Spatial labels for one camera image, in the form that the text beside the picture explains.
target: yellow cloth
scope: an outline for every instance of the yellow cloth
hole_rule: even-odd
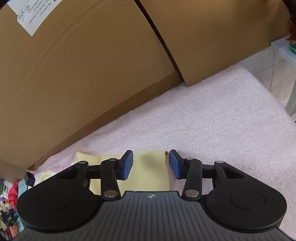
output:
[[[38,181],[37,184],[45,181],[46,179],[49,179],[51,173],[52,173],[51,170],[47,170],[46,172],[41,173],[40,178],[39,178],[39,181]]]
[[[98,165],[109,158],[120,159],[121,156],[92,156],[76,152],[73,163],[88,161],[89,165]],[[125,191],[169,191],[168,153],[165,151],[148,151],[133,156],[133,167],[125,181],[117,181],[121,195]],[[92,179],[90,190],[101,194],[101,180]]]

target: circular pad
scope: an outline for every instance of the circular pad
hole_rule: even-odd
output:
[[[277,190],[251,177],[223,180],[203,202],[212,219],[239,232],[278,227],[287,210]]]
[[[75,179],[51,179],[24,192],[17,212],[25,227],[61,232],[82,226],[98,208],[97,197]]]
[[[265,198],[253,191],[238,191],[231,196],[231,202],[240,209],[256,210],[265,204]]]

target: white plastic shelf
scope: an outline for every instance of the white plastic shelf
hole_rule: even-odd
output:
[[[293,54],[289,49],[287,38],[281,38],[271,43],[271,48],[289,64],[296,68],[296,54]]]
[[[1,197],[5,197],[6,199],[8,199],[8,191],[11,187],[12,187],[12,183],[8,181],[4,181],[3,193]]]

